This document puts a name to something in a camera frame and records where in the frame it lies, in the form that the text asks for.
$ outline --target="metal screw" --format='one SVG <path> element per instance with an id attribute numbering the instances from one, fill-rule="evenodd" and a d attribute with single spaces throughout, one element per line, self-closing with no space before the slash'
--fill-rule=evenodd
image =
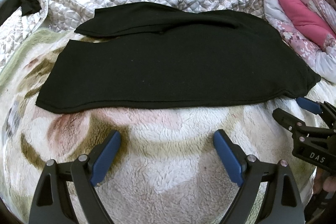
<path id="1" fill-rule="evenodd" d="M 54 160 L 48 160 L 47 161 L 47 166 L 52 166 L 54 164 Z"/>
<path id="2" fill-rule="evenodd" d="M 286 160 L 280 160 L 280 164 L 283 166 L 283 167 L 286 167 L 288 165 L 288 162 Z"/>
<path id="3" fill-rule="evenodd" d="M 78 157 L 79 161 L 86 161 L 87 160 L 87 155 L 83 154 Z"/>
<path id="4" fill-rule="evenodd" d="M 247 159 L 248 159 L 248 161 L 251 161 L 251 162 L 255 162 L 257 160 L 257 158 L 255 157 L 255 155 L 248 155 Z"/>

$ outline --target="human hand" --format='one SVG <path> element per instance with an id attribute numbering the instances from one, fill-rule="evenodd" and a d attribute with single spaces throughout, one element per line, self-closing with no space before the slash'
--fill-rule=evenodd
<path id="1" fill-rule="evenodd" d="M 336 177 L 329 176 L 325 179 L 325 177 L 323 176 L 324 172 L 325 171 L 323 169 L 317 167 L 313 186 L 314 194 L 320 193 L 322 189 L 326 192 L 336 191 Z"/>

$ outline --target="black cloth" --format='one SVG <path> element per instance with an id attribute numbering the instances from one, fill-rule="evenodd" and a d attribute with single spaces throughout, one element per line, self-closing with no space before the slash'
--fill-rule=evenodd
<path id="1" fill-rule="evenodd" d="M 21 6 L 22 16 L 35 14 L 41 10 L 38 0 L 6 0 L 0 7 L 0 26 Z"/>
<path id="2" fill-rule="evenodd" d="M 54 113 L 100 107 L 174 108 L 261 103 L 307 95 L 320 81 L 264 20 L 153 3 L 95 11 L 70 40 L 36 105 Z"/>

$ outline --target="pink pillow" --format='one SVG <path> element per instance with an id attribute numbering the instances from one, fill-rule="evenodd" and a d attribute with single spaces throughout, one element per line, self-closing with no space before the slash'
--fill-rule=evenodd
<path id="1" fill-rule="evenodd" d="M 328 34 L 336 38 L 328 23 L 306 7 L 301 0 L 278 1 L 294 27 L 321 49 L 324 48 L 323 44 Z"/>

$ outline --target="floral blanket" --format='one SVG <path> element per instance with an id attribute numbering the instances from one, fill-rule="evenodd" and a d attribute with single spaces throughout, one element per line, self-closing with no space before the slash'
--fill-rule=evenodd
<path id="1" fill-rule="evenodd" d="M 334 0 L 301 0 L 317 13 L 336 32 L 336 4 Z M 299 32 L 286 16 L 278 0 L 264 0 L 265 16 L 283 40 L 319 75 L 336 83 L 336 39 L 330 33 L 319 47 Z"/>
<path id="2" fill-rule="evenodd" d="M 295 100 L 256 105 L 183 109 L 102 108 L 53 114 L 35 106 L 38 92 L 69 39 L 101 42 L 73 31 L 39 29 L 26 39 L 0 74 L 0 193 L 24 223 L 41 171 L 49 159 L 72 161 L 102 142 L 111 129 L 122 144 L 105 180 L 96 187 L 114 223 L 218 223 L 237 193 L 212 144 L 224 129 L 234 143 L 260 160 L 288 160 L 307 203 L 314 167 L 291 155 L 291 134 L 272 111 L 280 107 L 309 126 L 321 119 Z M 308 98 L 336 103 L 336 85 L 322 80 Z M 73 184 L 79 223 L 87 223 Z M 247 223 L 254 223 L 265 185 Z"/>

